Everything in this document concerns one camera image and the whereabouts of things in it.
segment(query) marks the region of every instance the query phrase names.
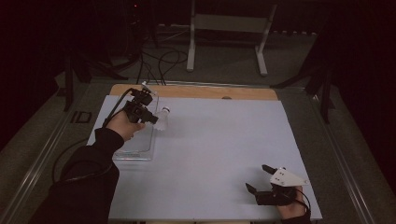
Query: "black cable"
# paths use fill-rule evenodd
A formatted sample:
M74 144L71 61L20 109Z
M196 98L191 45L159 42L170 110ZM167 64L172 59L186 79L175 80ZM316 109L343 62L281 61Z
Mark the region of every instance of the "black cable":
M171 51L165 52L160 58L158 58L156 56L153 56L153 55L151 55L149 53L146 53L145 51L143 51L143 54L148 55L149 57L158 60L158 70L160 72L161 82L162 82L163 85L166 86L166 82L164 80L165 74L168 73L172 68L174 68L178 63L186 62L187 59L188 59L188 56L187 56L186 52L183 52L183 51L180 51L180 50L177 50L177 49L174 49L174 48L164 48L164 49L171 49ZM177 60L175 62L170 62L170 61L167 61L167 60L163 59L166 55L171 54L171 53L177 53ZM184 54L185 55L185 59L184 60L180 60L180 54ZM171 63L172 66L170 68L168 68L165 72L163 72L162 69L161 69L161 63Z
M306 198L306 201L308 202L308 207L306 207L306 204L305 204L305 207L307 208L307 209L309 209L309 211L311 211L311 202L309 202L309 199L308 199L308 197L306 197L306 195L302 192L302 191L300 191L300 190L298 190L298 189L296 189L297 191L299 191L300 193L302 193L303 194L303 196Z
M114 114L114 111L116 111L117 107L119 107L121 101L123 100L123 98L125 98L126 94L128 94L128 92L132 92L132 88L128 89L125 93L122 94L121 98L117 101L117 103L114 105L113 109L111 109L111 112L108 114L107 118L105 119L105 121L102 124L102 128L105 128L107 126L107 124L111 121L111 119L116 116L118 113L120 113L120 111L118 111L116 114Z
M152 74L151 72L151 66L148 63L143 62L143 64L146 66L146 68L148 69L148 82L150 81L150 77L149 75L152 76L152 78L154 78L155 82L157 83L157 85L160 85L160 83L158 83L157 78L155 78L154 74Z
M99 162L97 162L97 161L87 161L87 160L83 160L83 161L75 161L75 162L73 162L73 163L71 163L71 164L68 164L68 166L67 166L67 170L63 170L63 172L65 173L65 174L67 174L67 173L69 173L70 172L70 170L72 170L73 169L73 167L75 166L75 165L77 165L77 164L79 164L79 163L92 163L92 164L95 164L95 165L97 165L97 167L100 169L102 166L101 166L101 164L99 163Z
M137 74L136 85L139 83L140 76L142 75L143 69L143 53L140 52L140 68L139 73Z
M74 165L76 165L76 164L78 164L80 162L87 162L87 161L78 161L78 162L75 162L72 166L74 166ZM95 161L88 161L88 162L92 162L92 163L95 163L95 164L100 166L100 164L98 162L95 162ZM112 167L113 167L113 163L110 163L105 169L102 169L99 172L90 173L90 174L87 174L87 175L78 175L78 176L72 177L70 179L66 179L66 180L61 180L61 181L55 182L52 185L52 188L57 188L59 186L66 185L66 184L71 184L71 183L74 183L76 181L92 179L92 178L96 178L96 177L101 176L101 175L105 175L105 174L107 174L108 171L110 171L110 169Z
M58 156L58 158L56 158L55 162L54 162L53 165L52 165L52 174L51 174L52 183L55 183L55 169L56 169L56 165L57 165L59 159L62 157L62 155L63 155L67 150L69 150L70 148L72 148L72 147L74 147L74 146L76 146L76 145L78 145L78 144L80 144L80 143L82 143L82 142L85 142L85 141L87 141L87 140L88 140L88 138L84 138L84 139L79 140L78 142L72 144L71 146L65 148L65 149L61 152L61 154Z
M137 58L131 57L131 58L128 58L128 62L117 64L117 65L111 66L109 68L112 69L114 72L121 72L121 71L133 66L137 61L138 61Z
M308 202L308 205L306 205L304 202L298 201L297 199L292 199L289 195L287 195L287 194L285 194L285 193L280 193L280 194L281 194L282 196L284 196L284 197L290 199L292 202L299 203L300 205L302 205L303 207L305 207L305 209L306 209L307 212L310 213L310 212L311 212L311 202L309 202L308 197L306 197L306 195L305 195L302 191L300 191L300 190L298 190L298 189L295 189L295 190L296 190L296 191L299 191L300 193L303 194L303 196L306 198L306 201Z

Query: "white board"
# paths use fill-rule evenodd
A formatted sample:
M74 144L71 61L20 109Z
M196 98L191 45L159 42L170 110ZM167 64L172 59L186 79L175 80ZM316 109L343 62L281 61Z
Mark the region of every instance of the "white board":
M107 96L104 106L117 99ZM110 218L275 220L276 209L258 206L245 183L271 189L263 164L309 179L281 102L160 98L158 108L164 106L169 125L156 132L153 159L116 161L120 180ZM321 219L312 186L304 193L311 218Z

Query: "table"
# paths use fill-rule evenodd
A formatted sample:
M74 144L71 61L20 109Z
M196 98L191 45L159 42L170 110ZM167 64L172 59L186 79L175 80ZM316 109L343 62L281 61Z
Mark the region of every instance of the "table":
M140 88L116 85L110 94L119 95L131 87ZM179 86L153 86L152 89L160 95L159 104L163 98L163 102L171 105L173 118L170 117L169 122L176 128L157 133L152 161L115 161L120 169L120 181L109 218L146 221L279 219L273 206L258 206L245 187L248 182L259 190L270 189L270 176L261 170L264 163L273 167L279 163L287 164L284 166L295 174L307 177L291 129L281 125L288 122L275 92L268 89ZM233 100L220 100L224 96ZM188 118L189 122L177 124L181 119L177 113L187 116L177 112L181 107L198 105L206 108L199 111L200 117L193 115L191 117L196 119ZM232 110L249 113L248 119L227 120L235 122L235 127L246 123L252 130L222 130L224 120L211 119L213 113L210 109L220 113L238 113ZM191 124L200 127L203 122L204 125L213 122L216 125L212 125L208 129L210 131L189 128ZM262 127L263 124L270 125L271 129ZM239 136L236 139L243 141L235 141L228 134L236 134ZM235 150L235 144L242 144L237 147L241 149ZM312 218L321 219L312 187L304 187L304 192L312 205Z

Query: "white metal stand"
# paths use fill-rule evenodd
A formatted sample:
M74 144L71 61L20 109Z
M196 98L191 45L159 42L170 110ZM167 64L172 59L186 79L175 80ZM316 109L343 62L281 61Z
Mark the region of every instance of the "white metal stand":
M191 0L191 26L190 26L190 48L187 60L187 71L194 70L195 59L195 30L221 30L221 31L236 31L236 32L251 32L262 34L262 42L256 46L257 62L259 64L260 74L267 76L267 68L265 66L262 50L267 41L268 34L275 15L276 5L271 7L271 12L267 18L252 18L252 17L234 17L234 16L220 16L220 15L206 15L195 14L195 0Z

